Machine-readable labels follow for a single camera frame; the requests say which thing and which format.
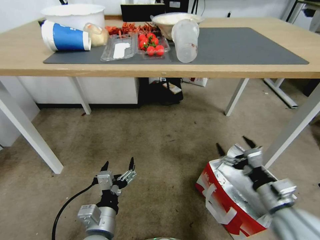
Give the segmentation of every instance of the red and white bag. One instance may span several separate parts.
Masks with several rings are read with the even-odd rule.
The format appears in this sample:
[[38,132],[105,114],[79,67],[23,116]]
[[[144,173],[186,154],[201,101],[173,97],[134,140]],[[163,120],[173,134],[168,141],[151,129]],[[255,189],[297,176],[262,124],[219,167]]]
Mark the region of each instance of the red and white bag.
[[187,83],[205,87],[207,85],[208,78],[182,78],[182,80]]
[[[228,151],[231,157],[240,154],[238,145]],[[251,180],[221,159],[207,163],[196,188],[206,198],[206,208],[233,239],[245,239],[271,224],[270,216],[252,189]]]

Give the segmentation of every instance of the blue and white cup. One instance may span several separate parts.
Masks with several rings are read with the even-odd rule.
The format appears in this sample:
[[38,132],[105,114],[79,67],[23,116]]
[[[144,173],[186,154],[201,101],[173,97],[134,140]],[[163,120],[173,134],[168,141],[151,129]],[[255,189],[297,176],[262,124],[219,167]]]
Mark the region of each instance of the blue and white cup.
[[46,20],[41,26],[44,43],[52,51],[90,51],[88,32]]

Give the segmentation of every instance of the plastic cup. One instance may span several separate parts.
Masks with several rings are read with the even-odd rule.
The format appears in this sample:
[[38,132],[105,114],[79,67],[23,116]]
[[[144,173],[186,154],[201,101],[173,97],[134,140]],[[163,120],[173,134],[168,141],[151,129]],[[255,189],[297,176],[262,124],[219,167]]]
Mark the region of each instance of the plastic cup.
[[199,25],[190,19],[177,22],[171,31],[177,58],[180,62],[192,62],[198,54]]
[[42,39],[52,51],[90,51],[88,32],[46,20],[41,26]]

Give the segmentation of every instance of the cherry tomato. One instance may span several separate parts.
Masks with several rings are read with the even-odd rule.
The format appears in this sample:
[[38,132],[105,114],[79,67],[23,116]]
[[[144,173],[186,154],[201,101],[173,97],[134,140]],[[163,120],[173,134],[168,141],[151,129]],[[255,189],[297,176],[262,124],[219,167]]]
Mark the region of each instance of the cherry tomato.
[[155,50],[156,50],[156,49],[155,49],[154,47],[149,46],[149,47],[147,48],[147,53],[148,53],[148,55],[149,55],[149,56],[153,56]]
[[147,34],[147,39],[149,39],[150,36],[152,36],[152,38],[157,38],[156,35],[154,35],[153,33],[148,33]]
[[162,45],[156,46],[155,50],[158,56],[162,56],[164,54],[164,47]]
[[147,46],[148,44],[147,44],[147,41],[146,40],[142,40],[142,41],[140,41],[140,43],[139,43],[139,48],[141,49],[141,50],[146,50],[146,46]]
[[142,40],[147,40],[146,35],[144,34],[139,35],[139,41],[142,41]]
[[159,39],[157,38],[152,38],[151,43],[154,43],[156,46],[159,45]]

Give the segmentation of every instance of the white bowl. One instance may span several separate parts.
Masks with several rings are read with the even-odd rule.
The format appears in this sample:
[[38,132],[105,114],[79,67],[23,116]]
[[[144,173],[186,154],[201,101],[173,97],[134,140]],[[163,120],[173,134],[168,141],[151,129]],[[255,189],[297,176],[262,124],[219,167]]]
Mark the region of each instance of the white bowl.
[[67,4],[42,9],[41,13],[49,21],[83,31],[86,23],[105,27],[104,9],[104,6],[94,4]]
[[183,19],[190,19],[195,21],[196,23],[201,23],[204,21],[204,18],[199,15],[194,15],[190,13],[165,13],[160,14],[152,18],[152,22],[156,24],[162,34],[169,40],[172,40],[171,31],[172,27]]

